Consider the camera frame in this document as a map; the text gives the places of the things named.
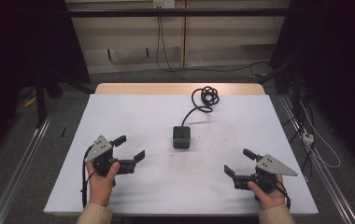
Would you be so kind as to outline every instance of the black curtain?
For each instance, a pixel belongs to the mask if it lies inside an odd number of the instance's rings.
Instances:
[[[0,137],[19,90],[34,86],[40,71],[48,83],[62,81],[49,71],[90,82],[71,19],[41,13],[47,9],[67,11],[64,0],[0,0]]]
[[[323,0],[319,6],[314,29],[308,34],[310,41],[301,47],[293,66],[355,157],[355,1]],[[291,56],[306,25],[306,20],[286,19],[272,66],[280,66]],[[281,80],[278,85],[289,87],[293,74],[281,73],[277,80]]]

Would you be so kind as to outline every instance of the metal bracket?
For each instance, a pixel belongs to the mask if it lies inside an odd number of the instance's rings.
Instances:
[[[99,135],[98,139],[93,143],[87,158],[85,158],[85,162],[93,161],[110,149],[112,149],[112,144],[103,135]]]
[[[293,171],[289,166],[268,154],[257,162],[257,168],[273,175],[298,175],[297,172]]]

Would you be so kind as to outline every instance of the metal rail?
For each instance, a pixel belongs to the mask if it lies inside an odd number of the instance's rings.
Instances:
[[[17,169],[14,172],[14,175],[9,180],[7,187],[5,188],[2,196],[0,197],[0,224],[4,223],[9,208],[13,204],[15,197],[20,189],[21,183],[25,178],[27,170],[36,155],[37,149],[40,146],[40,143],[50,125],[52,115],[54,114],[58,102],[55,103],[55,106],[50,110],[49,115],[44,120],[43,124],[35,130],[35,133],[32,137],[29,146],[26,148],[25,153],[18,165]]]
[[[308,13],[315,13],[312,9],[300,8],[170,8],[170,9],[72,9],[41,10],[16,8],[18,14],[32,16],[55,16],[70,18],[92,18],[92,17],[283,17],[283,16],[304,16]]]
[[[283,106],[285,107],[285,110],[289,116],[289,118],[292,121],[293,127],[298,132],[299,130],[299,125],[294,118],[294,114],[291,111],[292,110],[292,104],[289,98],[284,98],[282,95],[279,96],[280,101],[282,102]],[[317,149],[314,147],[314,152],[318,154],[320,157],[320,154],[318,153]],[[317,158],[311,154],[311,160],[313,161],[313,164],[315,168],[317,169],[317,172],[319,174],[320,179],[322,180],[325,188],[329,192],[329,195],[331,196],[335,207],[337,208],[338,212],[340,213],[341,218],[344,220],[344,223],[346,224],[354,224],[355,223],[355,213],[353,212],[352,207],[349,204],[349,201],[347,200],[347,197],[343,193],[343,191],[340,189],[338,184],[335,182],[332,174],[330,173],[328,167],[317,160]]]

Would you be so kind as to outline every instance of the small black device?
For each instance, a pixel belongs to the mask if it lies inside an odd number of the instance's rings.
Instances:
[[[204,105],[198,106],[194,102],[194,94],[196,92],[201,92],[201,100]],[[192,103],[194,104],[194,109],[192,109],[181,122],[181,126],[175,126],[173,132],[173,146],[174,148],[190,148],[191,140],[191,129],[188,126],[184,126],[184,122],[189,117],[189,115],[194,110],[199,110],[204,113],[211,113],[213,111],[212,105],[215,105],[219,102],[218,91],[209,86],[205,86],[202,89],[197,89],[192,92]]]
[[[173,138],[174,148],[189,148],[191,138],[190,127],[175,126]]]
[[[287,198],[287,206],[289,208],[291,206],[291,199],[289,198],[288,193],[286,192],[282,183],[279,184],[282,186],[282,188],[284,188],[284,190],[277,186],[277,183],[279,182],[277,180],[277,175],[297,176],[297,173],[270,155],[256,155],[246,148],[244,149],[243,153],[253,161],[256,160],[256,173],[253,175],[236,175],[235,172],[230,169],[230,167],[224,165],[224,173],[233,179],[234,188],[250,190],[248,182],[253,181],[267,194],[277,189]]]

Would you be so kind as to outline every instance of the wooden panel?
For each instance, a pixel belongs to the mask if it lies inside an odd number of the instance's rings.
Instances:
[[[189,8],[272,8],[273,1],[195,1]],[[273,17],[188,18],[186,47],[263,45],[277,42]]]
[[[177,7],[181,4],[181,1],[176,2]],[[67,5],[69,9],[153,8],[152,1],[68,2]],[[157,18],[73,18],[72,21],[82,50],[157,47]],[[166,47],[180,47],[182,34],[181,18],[163,18]]]
[[[192,94],[205,86],[220,95],[265,95],[262,85],[255,83],[102,83],[95,94]]]
[[[99,4],[108,4],[108,3],[152,3],[152,0],[65,0],[67,4],[71,3],[99,3]]]

